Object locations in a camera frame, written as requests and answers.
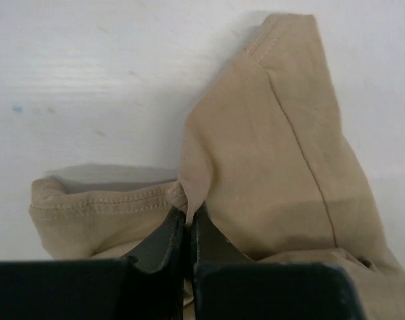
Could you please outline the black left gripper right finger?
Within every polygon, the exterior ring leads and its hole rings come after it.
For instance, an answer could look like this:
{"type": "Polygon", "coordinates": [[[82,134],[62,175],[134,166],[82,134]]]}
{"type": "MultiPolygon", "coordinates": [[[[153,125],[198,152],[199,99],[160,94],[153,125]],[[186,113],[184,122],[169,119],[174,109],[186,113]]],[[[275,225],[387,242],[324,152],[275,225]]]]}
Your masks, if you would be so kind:
{"type": "Polygon", "coordinates": [[[365,319],[356,290],[332,263],[256,263],[210,219],[206,205],[190,229],[197,319],[365,319]]]}

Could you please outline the beige t shirt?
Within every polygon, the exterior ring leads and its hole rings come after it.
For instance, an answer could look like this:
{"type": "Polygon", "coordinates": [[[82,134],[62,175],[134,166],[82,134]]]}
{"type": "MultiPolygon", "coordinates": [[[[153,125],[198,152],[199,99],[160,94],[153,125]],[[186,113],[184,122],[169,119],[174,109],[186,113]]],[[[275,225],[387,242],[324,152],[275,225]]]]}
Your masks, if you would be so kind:
{"type": "Polygon", "coordinates": [[[29,214],[55,259],[113,258],[173,207],[212,222],[260,262],[337,263],[368,319],[405,319],[405,272],[386,244],[345,139],[316,19],[272,14],[185,121],[178,179],[134,191],[31,187],[29,214]]]}

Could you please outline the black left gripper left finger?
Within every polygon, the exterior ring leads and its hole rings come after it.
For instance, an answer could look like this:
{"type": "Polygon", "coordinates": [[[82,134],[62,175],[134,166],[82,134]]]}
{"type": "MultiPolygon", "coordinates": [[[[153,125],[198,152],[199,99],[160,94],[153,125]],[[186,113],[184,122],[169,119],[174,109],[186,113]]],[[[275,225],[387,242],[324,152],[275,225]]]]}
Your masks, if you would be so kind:
{"type": "Polygon", "coordinates": [[[117,258],[0,262],[0,319],[182,319],[185,215],[117,258]]]}

